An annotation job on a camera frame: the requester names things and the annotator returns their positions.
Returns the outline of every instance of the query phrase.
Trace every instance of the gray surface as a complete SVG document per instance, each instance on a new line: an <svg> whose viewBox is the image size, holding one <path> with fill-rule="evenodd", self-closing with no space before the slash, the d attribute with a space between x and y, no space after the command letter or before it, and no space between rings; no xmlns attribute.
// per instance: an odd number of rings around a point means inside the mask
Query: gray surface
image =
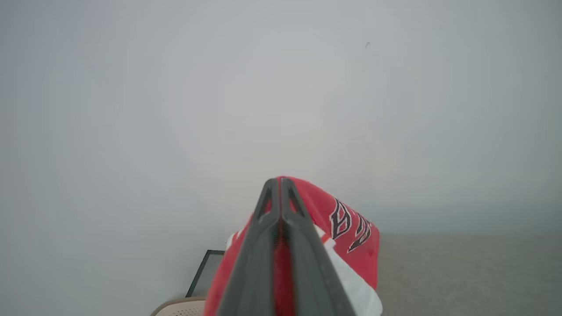
<svg viewBox="0 0 562 316"><path fill-rule="evenodd" d="M280 174L386 232L560 232L561 8L1 0L0 315L149 314Z"/></svg>
<svg viewBox="0 0 562 316"><path fill-rule="evenodd" d="M389 315L562 315L562 237L383 234Z"/></svg>

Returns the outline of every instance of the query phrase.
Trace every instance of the gray carpet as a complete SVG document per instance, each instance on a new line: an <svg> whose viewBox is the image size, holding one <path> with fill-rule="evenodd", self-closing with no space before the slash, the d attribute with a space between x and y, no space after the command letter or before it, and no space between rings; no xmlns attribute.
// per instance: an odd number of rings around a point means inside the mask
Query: gray carpet
<svg viewBox="0 0 562 316"><path fill-rule="evenodd" d="M383 316L562 315L562 237L382 234Z"/></svg>

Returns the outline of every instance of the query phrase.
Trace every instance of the white fabric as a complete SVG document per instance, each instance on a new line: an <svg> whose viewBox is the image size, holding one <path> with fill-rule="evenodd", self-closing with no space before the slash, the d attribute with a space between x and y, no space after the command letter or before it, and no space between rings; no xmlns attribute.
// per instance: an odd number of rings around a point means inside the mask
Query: white fabric
<svg viewBox="0 0 562 316"><path fill-rule="evenodd" d="M244 231L244 228L240 229L238 232L235 232L232 235L230 235L230 237L228 237L228 239L226 240L226 249L225 250L228 250L228 248L230 248L230 246L232 245L232 242L234 240L238 239L238 237L240 236L242 231Z"/></svg>
<svg viewBox="0 0 562 316"><path fill-rule="evenodd" d="M326 235L320 227L315 225L315 228L320 238ZM343 261L334 250L335 245L336 242L331 238L324 242L328 257L332 261L334 269L336 269L336 273L355 310L355 314L357 316L380 316L383 313L383 304L375 289L370 287L355 270Z"/></svg>

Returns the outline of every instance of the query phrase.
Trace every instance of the red fabric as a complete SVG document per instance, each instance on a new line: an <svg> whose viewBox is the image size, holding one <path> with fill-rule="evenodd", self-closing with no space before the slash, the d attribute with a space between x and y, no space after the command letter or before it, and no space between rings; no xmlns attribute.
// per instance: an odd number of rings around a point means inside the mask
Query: red fabric
<svg viewBox="0 0 562 316"><path fill-rule="evenodd" d="M377 286L378 229L357 212L324 192L319 187L297 178L295 183L312 221L335 240L336 253L373 289ZM207 294L204 316L214 316L228 278L240 252L247 225L233 238ZM276 315L293 316L293 284L289 248L284 243L274 251L274 284Z"/></svg>

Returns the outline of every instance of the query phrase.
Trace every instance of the clothing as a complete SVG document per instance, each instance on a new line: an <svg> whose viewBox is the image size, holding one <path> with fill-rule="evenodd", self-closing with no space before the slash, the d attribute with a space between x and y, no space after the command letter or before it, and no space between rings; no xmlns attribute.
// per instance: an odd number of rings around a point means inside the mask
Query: clothing
<svg viewBox="0 0 562 316"><path fill-rule="evenodd" d="M355 210L319 187L297 178L287 178L293 180L296 185L356 315L379 316L382 313L382 304L375 292L378 229ZM216 314L247 227L248 224L227 240L223 262L207 294L205 316ZM274 262L276 315L293 316L291 257L285 243L280 243L274 250Z"/></svg>

